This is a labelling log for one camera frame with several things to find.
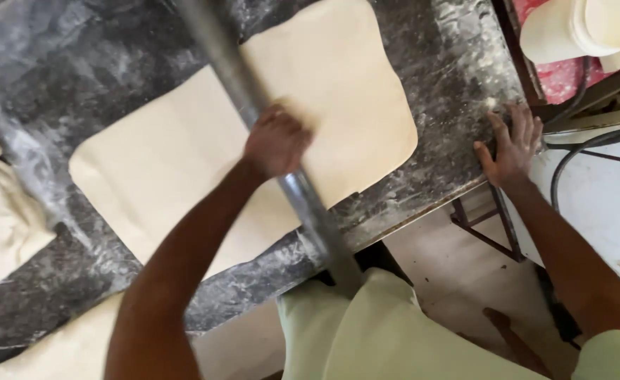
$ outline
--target shirt sleeve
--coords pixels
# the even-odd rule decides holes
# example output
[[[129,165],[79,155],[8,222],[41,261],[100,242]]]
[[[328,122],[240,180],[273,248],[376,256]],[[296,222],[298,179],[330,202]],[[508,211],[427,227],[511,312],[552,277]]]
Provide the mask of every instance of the shirt sleeve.
[[[620,330],[602,332],[580,352],[571,380],[620,380]]]

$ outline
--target white tile floor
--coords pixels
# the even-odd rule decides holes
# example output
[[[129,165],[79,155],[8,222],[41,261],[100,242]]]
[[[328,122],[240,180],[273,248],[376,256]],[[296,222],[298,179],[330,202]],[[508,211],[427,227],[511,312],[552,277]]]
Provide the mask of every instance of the white tile floor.
[[[483,186],[463,197],[469,217],[490,210]],[[385,244],[415,284],[430,318],[477,338],[511,357],[500,335],[483,317],[490,306],[513,319],[514,330],[540,354],[557,379],[568,379],[577,352],[561,342],[540,294],[533,263],[517,264],[450,222],[450,205],[385,238]],[[500,218],[476,226],[507,246]],[[194,339],[206,380],[260,380],[279,371],[284,337],[274,301]]]

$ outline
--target right hand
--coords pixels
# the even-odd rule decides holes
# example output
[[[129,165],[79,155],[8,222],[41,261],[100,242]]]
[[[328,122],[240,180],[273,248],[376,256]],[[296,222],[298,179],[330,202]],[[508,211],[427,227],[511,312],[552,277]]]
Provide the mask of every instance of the right hand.
[[[493,186],[509,187],[528,181],[530,162],[540,147],[542,120],[533,118],[527,104],[508,104],[512,114],[512,133],[500,116],[488,112],[498,143],[498,154],[494,161],[490,151],[481,141],[474,142],[474,150],[483,167],[483,173]]]
[[[300,167],[300,158],[311,142],[312,133],[284,107],[274,104],[251,128],[242,159],[253,164],[265,179],[279,177]]]

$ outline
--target gray marble surface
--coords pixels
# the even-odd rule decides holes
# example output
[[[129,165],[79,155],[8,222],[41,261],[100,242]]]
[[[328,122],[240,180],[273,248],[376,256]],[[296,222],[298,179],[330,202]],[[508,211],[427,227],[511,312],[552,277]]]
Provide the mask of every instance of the gray marble surface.
[[[243,42],[313,0],[214,1]],[[355,251],[482,182],[483,114],[521,97],[489,0],[372,0],[419,143],[405,164],[331,212]],[[0,361],[106,296],[140,264],[73,185],[78,144],[199,70],[169,0],[0,3],[0,143],[49,213],[52,243],[0,283]],[[302,229],[201,284],[186,329],[208,331],[322,269]]]

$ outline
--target metal rolling pin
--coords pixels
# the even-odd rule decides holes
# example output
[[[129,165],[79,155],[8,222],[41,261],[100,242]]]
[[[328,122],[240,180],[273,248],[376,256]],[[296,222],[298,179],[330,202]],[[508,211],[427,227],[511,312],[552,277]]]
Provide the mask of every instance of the metal rolling pin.
[[[210,59],[242,120],[247,128],[251,128],[269,105],[269,100],[239,54],[237,43],[230,38],[208,0],[176,0],[176,5],[190,34]],[[315,249],[326,258],[327,269],[337,290],[351,299],[363,284],[363,273],[307,174],[301,168],[278,181]]]

